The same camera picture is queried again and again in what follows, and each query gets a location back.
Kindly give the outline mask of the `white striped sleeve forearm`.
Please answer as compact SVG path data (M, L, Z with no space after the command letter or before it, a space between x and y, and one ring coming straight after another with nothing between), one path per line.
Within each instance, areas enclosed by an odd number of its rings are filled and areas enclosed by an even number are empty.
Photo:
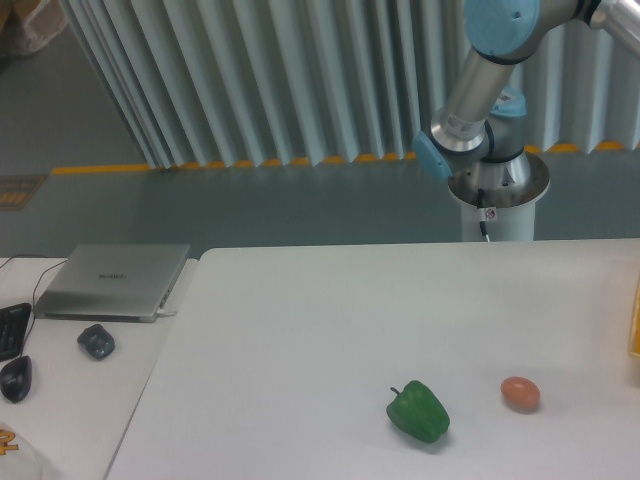
M49 459L13 427L1 423L1 480L60 479Z

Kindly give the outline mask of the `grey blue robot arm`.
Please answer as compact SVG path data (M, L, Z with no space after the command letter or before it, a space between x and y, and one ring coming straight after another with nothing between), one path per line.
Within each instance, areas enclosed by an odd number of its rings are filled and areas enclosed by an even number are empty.
M554 28L580 20L604 30L639 55L637 1L468 1L464 29L471 49L445 106L413 148L419 165L447 179L478 157L485 124L514 68L535 53Z

